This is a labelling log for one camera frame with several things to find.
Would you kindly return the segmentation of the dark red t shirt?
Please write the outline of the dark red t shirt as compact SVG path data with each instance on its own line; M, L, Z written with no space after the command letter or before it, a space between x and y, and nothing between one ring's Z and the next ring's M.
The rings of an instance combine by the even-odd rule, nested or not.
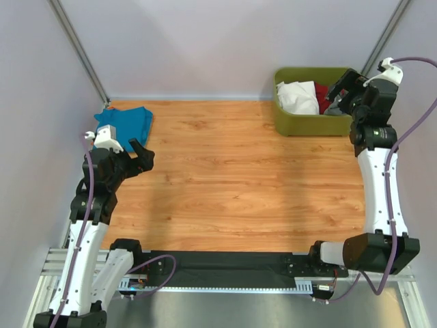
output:
M315 86L315 95L319 105L319 114L324 115L324 112L329 108L329 106L332 103L326 98L329 87L326 85L321 85L317 82L314 82L314 86Z

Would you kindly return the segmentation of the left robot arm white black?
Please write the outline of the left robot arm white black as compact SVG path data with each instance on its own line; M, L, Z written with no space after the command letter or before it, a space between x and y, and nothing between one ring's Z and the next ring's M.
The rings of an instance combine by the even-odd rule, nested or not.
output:
M70 205L70 242L60 284L48 310L36 314L34 327L105 327L107 307L120 280L143 268L140 242L117 239L102 270L95 272L117 190L123 181L154 165L154 152L135 138L129 144L135 158L126 150L99 145L85 151L83 177Z

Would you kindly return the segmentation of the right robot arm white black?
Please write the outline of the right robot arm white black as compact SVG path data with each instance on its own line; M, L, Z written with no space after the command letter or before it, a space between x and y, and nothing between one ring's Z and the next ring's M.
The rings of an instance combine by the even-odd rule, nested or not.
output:
M397 190L397 132L388 123L403 71L389 65L367 78L353 69L328 89L326 99L352 118L350 142L365 191L364 232L343 242L316 241L307 266L324 275L332 265L372 273L400 273L419 253L401 213Z

